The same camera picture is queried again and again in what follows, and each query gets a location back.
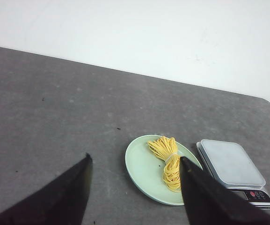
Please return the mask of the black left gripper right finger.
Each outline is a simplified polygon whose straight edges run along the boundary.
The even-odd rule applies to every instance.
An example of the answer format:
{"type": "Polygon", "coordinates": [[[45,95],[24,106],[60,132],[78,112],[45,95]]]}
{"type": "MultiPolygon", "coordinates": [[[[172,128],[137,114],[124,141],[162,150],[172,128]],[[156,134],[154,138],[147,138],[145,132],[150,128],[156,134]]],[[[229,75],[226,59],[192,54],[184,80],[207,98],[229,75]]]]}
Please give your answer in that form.
{"type": "Polygon", "coordinates": [[[270,214],[223,187],[187,157],[180,158],[179,169],[191,225],[270,225],[270,214]]]}

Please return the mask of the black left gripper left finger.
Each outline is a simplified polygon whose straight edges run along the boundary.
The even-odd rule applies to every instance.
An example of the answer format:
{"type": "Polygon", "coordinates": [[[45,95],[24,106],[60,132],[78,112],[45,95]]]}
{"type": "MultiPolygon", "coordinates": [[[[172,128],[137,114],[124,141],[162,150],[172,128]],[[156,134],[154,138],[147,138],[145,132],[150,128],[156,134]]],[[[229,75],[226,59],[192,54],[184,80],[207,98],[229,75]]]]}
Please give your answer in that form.
{"type": "Polygon", "coordinates": [[[80,225],[93,173],[89,154],[42,189],[0,213],[0,225],[80,225]]]}

